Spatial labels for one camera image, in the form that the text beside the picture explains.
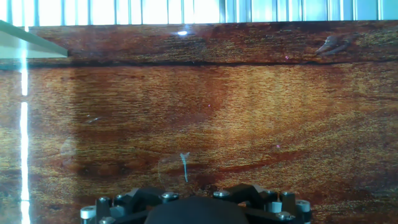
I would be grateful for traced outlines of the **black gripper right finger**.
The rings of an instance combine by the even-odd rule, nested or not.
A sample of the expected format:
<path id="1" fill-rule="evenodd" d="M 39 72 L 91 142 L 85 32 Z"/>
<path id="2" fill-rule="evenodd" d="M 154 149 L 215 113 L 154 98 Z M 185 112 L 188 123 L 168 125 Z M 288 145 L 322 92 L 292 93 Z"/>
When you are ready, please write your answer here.
<path id="1" fill-rule="evenodd" d="M 238 184 L 213 192 L 213 198 L 235 204 L 249 223 L 310 224 L 311 204 L 291 191 Z"/>

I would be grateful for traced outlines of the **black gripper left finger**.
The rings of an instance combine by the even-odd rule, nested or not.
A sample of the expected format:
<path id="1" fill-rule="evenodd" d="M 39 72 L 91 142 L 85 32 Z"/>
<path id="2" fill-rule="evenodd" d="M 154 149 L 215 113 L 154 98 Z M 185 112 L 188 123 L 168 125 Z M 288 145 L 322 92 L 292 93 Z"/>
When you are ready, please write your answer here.
<path id="1" fill-rule="evenodd" d="M 94 205 L 80 209 L 81 224 L 144 222 L 144 218 L 135 218 L 137 213 L 146 213 L 150 208 L 172 202 L 179 198 L 179 193 L 156 187 L 133 188 L 125 194 L 114 197 L 101 196 Z"/>

